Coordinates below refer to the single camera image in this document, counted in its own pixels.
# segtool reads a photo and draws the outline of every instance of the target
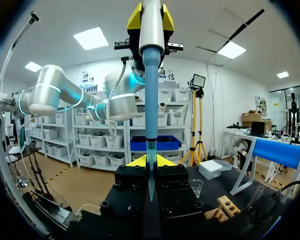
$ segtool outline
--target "white box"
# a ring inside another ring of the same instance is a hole
[[[185,124],[185,114],[180,112],[169,113],[168,125],[169,126],[181,126]]]
[[[132,118],[133,126],[145,126],[146,114],[144,112],[138,112],[134,118]]]
[[[139,95],[139,99],[142,101],[142,102],[145,102],[146,101],[146,91],[144,89],[140,90],[138,92],[138,95]]]
[[[12,123],[5,124],[5,134],[8,137],[12,137],[14,135],[14,124],[12,124]]]
[[[90,135],[91,146],[97,148],[103,148],[106,146],[106,139],[105,135],[98,136],[98,135]]]
[[[56,123],[56,116],[55,115],[43,116],[43,122],[45,124],[55,124]]]
[[[124,154],[110,155],[109,160],[113,168],[118,168],[120,165],[126,164],[126,159]]]
[[[172,102],[189,102],[190,91],[188,89],[172,90]]]
[[[85,113],[75,113],[74,114],[74,123],[76,125],[87,125],[88,120],[86,119]]]
[[[106,147],[108,149],[120,149],[122,147],[122,143],[124,138],[122,135],[117,135],[116,137],[112,137],[110,135],[105,135]]]
[[[81,145],[90,145],[90,135],[89,134],[78,134],[79,143]]]
[[[158,103],[171,102],[172,90],[171,89],[158,89]]]
[[[47,151],[48,154],[55,155],[55,149],[54,149],[54,145],[53,144],[46,145],[45,149],[46,149],[46,151]]]
[[[45,139],[56,139],[58,137],[58,131],[56,128],[51,128],[51,129],[44,128],[43,133]]]
[[[57,113],[55,115],[55,123],[56,124],[65,124],[65,114],[64,113]]]
[[[200,163],[199,173],[207,180],[219,177],[222,166],[213,160],[203,161]]]
[[[35,119],[38,119],[37,123],[43,124],[44,123],[44,116],[38,116]]]
[[[96,166],[107,167],[110,165],[108,152],[96,152],[92,156]]]
[[[62,157],[67,154],[67,147],[66,146],[53,146],[54,154],[58,157]]]
[[[158,127],[166,127],[168,121],[168,113],[158,113]]]
[[[100,125],[104,125],[105,121],[104,120],[99,120],[99,121],[89,121],[89,125],[92,126],[100,126]]]
[[[93,156],[87,151],[82,151],[78,157],[83,165],[92,166],[95,163]]]

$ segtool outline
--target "blue tube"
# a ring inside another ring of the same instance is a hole
[[[146,162],[149,165],[149,195],[153,200],[155,194],[154,166],[157,162],[158,137],[158,68],[161,52],[155,46],[145,47],[143,52],[143,65],[145,68],[145,137]]]

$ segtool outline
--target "blue plastic bin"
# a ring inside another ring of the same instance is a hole
[[[156,140],[156,150],[158,152],[166,150],[178,150],[180,146],[180,141],[174,136],[158,136]],[[130,141],[131,151],[146,151],[146,141],[147,139],[145,136],[133,136]]]

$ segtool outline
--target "yellow tripod stand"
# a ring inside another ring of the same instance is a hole
[[[192,119],[192,129],[191,129],[191,145],[192,147],[190,147],[189,151],[184,155],[184,157],[180,160],[179,164],[183,163],[185,161],[185,159],[188,157],[189,154],[191,154],[191,166],[194,165],[194,163],[196,162],[197,165],[200,164],[201,159],[202,159],[202,152],[201,149],[203,150],[203,154],[205,157],[205,160],[207,160],[207,153],[206,153],[206,149],[204,146],[204,143],[202,141],[202,128],[203,128],[203,118],[202,118],[202,96],[203,94],[199,93],[198,98],[199,98],[199,108],[200,108],[200,129],[199,129],[199,141],[196,142],[195,145],[195,140],[196,140],[196,118],[197,118],[197,103],[196,103],[196,91],[193,90],[193,119]]]

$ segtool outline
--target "white cylinder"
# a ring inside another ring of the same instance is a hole
[[[165,52],[164,28],[161,16],[160,0],[144,0],[141,19],[139,53],[147,46],[161,48],[161,55]]]

